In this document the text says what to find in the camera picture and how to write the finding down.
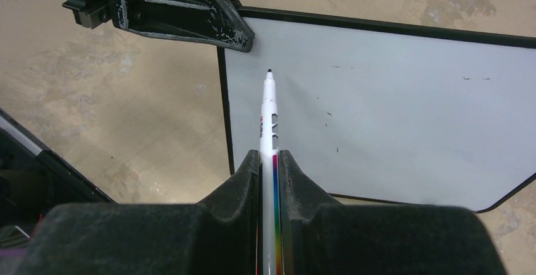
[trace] floor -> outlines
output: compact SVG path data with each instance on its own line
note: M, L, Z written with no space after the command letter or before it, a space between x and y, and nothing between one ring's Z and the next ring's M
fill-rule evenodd
M118 202L196 202L228 175L216 48L0 0L0 106ZM536 37L536 0L241 0ZM480 215L510 274L536 269L536 183Z

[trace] black metal bracket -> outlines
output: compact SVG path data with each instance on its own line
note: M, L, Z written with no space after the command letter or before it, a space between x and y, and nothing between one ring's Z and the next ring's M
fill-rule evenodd
M67 0L77 24L115 27L145 37L212 44L249 52L254 32L237 12L238 0Z

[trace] black border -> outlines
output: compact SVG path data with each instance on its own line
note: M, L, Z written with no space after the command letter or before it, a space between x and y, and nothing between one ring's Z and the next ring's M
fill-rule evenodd
M475 42L481 44L492 44L497 46L524 47L536 49L536 38L523 37L504 34L492 34L484 32L472 32L467 30L453 30L450 28L424 27L421 25L409 25L402 23L393 23L385 21L374 21L357 18L346 18L339 16L320 15L312 13L299 13L294 11L283 11L280 9L252 8L242 7L238 10L242 18L259 18L265 20L277 20L304 24L323 25L327 27L352 28L356 30L369 30L373 32L382 32L390 34L410 35L416 37L426 37L434 39L446 39L463 42ZM227 87L227 68L225 63L225 50L222 47L217 48L219 76L221 83L221 98L223 104L223 116L225 121L225 134L227 140L227 153L229 156L229 170L231 175L235 172L235 162L233 155L233 139L231 136L231 114L229 108L229 93ZM527 178L523 183L518 185L503 198L492 204L490 207L476 211L476 213L489 212L518 193L536 180L536 173ZM382 204L405 204L405 202L393 202L388 200L368 199L363 197L354 197L331 193L334 197L347 199L376 202Z

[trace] beige floor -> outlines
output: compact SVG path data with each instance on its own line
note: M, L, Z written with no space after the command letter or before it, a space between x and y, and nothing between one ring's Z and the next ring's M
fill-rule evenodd
M119 202L195 202L228 177L216 49L75 25L65 0L0 0L0 106ZM242 0L536 37L536 0ZM480 215L536 270L536 184Z

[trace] marker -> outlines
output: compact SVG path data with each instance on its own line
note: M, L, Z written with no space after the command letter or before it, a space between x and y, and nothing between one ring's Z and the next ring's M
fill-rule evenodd
M266 73L260 108L260 163L262 168L262 274L281 275L281 230L277 157L276 82L272 70Z

